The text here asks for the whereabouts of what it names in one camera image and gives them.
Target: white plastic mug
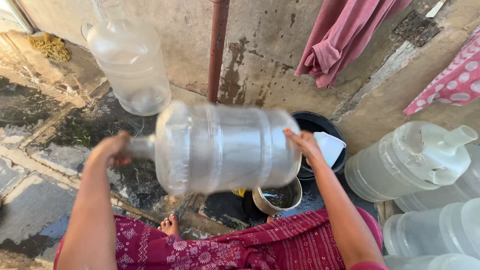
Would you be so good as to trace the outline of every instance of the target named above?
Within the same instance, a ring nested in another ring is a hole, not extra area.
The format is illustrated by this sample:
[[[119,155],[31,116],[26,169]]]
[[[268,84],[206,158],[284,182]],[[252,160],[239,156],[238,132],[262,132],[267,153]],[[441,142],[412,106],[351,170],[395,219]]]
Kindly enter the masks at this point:
[[[347,144],[339,138],[325,132],[314,132],[313,136],[317,140],[318,147],[320,147],[325,161],[331,168],[336,159],[338,159],[338,156],[340,156],[343,148],[347,147]]]

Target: black plastic tub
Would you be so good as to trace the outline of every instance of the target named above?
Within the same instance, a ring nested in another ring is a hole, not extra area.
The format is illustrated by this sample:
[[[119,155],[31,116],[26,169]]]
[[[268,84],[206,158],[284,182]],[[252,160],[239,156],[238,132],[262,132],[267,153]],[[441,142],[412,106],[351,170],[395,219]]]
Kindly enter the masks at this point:
[[[309,111],[297,111],[292,113],[293,118],[297,120],[300,129],[310,132],[325,132],[343,141],[343,136],[340,131],[332,124],[328,119],[322,115],[309,112]],[[339,171],[345,165],[347,161],[347,149],[344,148],[338,156],[338,159],[332,166],[334,172]],[[307,164],[305,157],[302,156],[300,171],[297,174],[299,180],[312,180],[315,179],[312,168]]]

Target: foot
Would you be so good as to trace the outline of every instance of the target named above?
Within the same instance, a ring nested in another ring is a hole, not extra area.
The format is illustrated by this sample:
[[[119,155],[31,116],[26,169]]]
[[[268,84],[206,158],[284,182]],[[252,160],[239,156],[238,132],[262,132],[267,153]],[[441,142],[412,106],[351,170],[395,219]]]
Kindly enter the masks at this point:
[[[165,218],[160,223],[160,227],[158,227],[157,229],[161,230],[167,235],[176,234],[180,236],[179,219],[174,213],[171,213],[170,216]]]
[[[269,215],[267,217],[267,223],[278,220],[278,215]]]

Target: yellow cloth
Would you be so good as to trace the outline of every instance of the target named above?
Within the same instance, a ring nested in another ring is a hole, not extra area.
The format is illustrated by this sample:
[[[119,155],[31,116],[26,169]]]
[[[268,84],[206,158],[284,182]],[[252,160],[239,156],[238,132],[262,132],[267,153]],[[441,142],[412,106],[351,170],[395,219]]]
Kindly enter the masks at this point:
[[[65,48],[61,38],[49,33],[43,33],[40,37],[27,37],[33,49],[42,52],[42,56],[50,57],[55,62],[70,60],[71,53]]]
[[[232,190],[233,194],[235,194],[237,196],[240,196],[240,197],[243,197],[245,195],[245,191],[247,191],[246,188]]]

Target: dirty wall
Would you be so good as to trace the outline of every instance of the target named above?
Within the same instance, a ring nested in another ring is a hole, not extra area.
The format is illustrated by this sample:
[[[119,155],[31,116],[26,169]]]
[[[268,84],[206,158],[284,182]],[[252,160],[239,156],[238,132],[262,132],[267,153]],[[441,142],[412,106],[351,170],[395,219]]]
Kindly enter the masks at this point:
[[[105,17],[96,0],[17,0],[40,30],[86,47],[86,33]],[[121,0],[130,18],[152,23],[162,37],[172,84],[206,95],[212,21],[208,0]],[[437,0],[413,0],[378,28],[360,57],[331,89],[294,71],[323,1],[232,0],[218,100],[225,104],[309,110],[332,119],[350,153],[410,120],[480,131],[479,102],[433,104],[412,116],[402,110],[452,60],[480,24],[478,0],[450,0],[435,17],[444,27],[417,48],[392,33],[412,11],[426,14]]]

